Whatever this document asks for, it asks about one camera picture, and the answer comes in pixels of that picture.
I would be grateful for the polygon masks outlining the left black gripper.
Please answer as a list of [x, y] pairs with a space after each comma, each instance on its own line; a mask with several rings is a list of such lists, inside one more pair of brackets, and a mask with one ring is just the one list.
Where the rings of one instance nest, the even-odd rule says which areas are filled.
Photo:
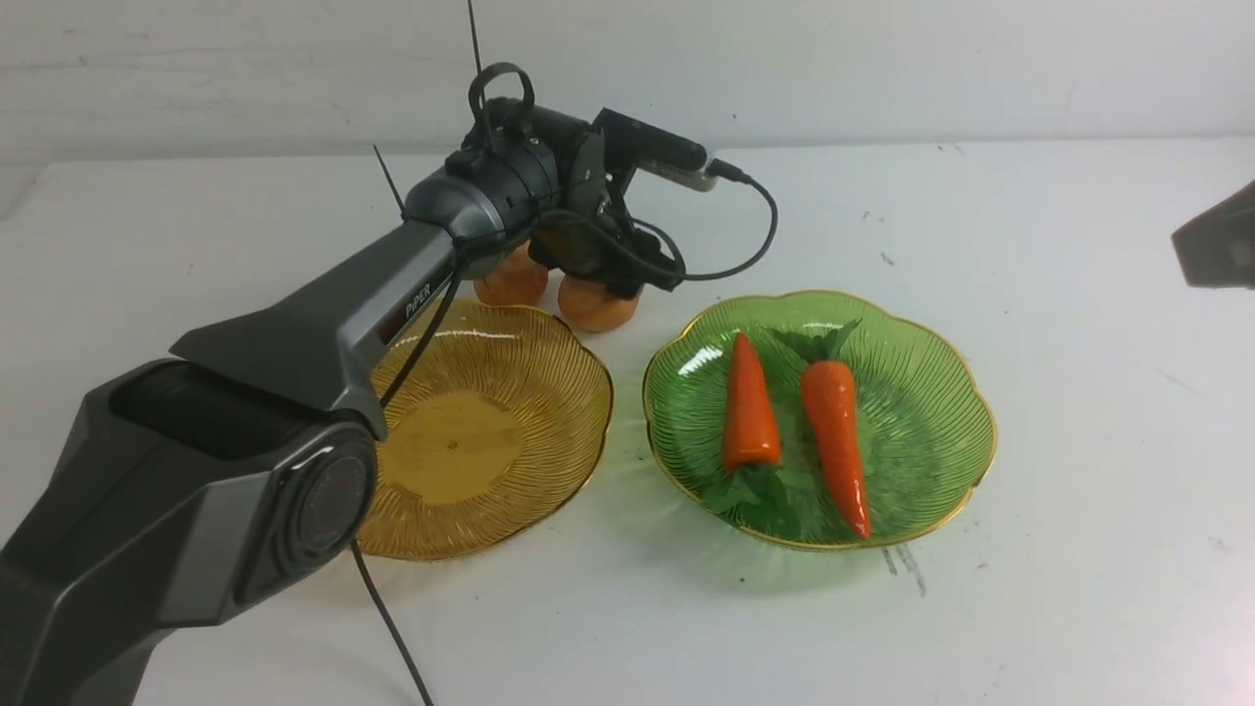
[[673, 291], [685, 276], [676, 245], [628, 209], [628, 189], [604, 164], [605, 144], [592, 125], [558, 152], [558, 201], [530, 228], [530, 258], [546, 270], [602, 283], [612, 298], [636, 300], [644, 286]]

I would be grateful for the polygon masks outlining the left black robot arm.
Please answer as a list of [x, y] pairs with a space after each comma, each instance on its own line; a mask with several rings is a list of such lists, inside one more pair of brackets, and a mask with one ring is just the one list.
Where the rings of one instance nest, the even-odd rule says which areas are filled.
[[611, 109], [585, 122], [477, 100], [461, 148], [398, 198], [397, 229], [87, 393], [3, 548], [3, 702], [131, 705], [167, 635], [326, 566], [371, 507], [387, 435], [371, 371], [435, 295], [525, 238], [548, 268], [671, 288], [676, 267], [601, 206], [639, 167], [693, 176], [708, 161]]

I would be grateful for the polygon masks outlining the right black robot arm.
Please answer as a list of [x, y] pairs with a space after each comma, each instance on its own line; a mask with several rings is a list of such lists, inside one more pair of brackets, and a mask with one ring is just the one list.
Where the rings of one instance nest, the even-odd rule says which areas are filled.
[[1250, 182], [1173, 231], [1173, 251], [1191, 287], [1254, 288], [1254, 189]]

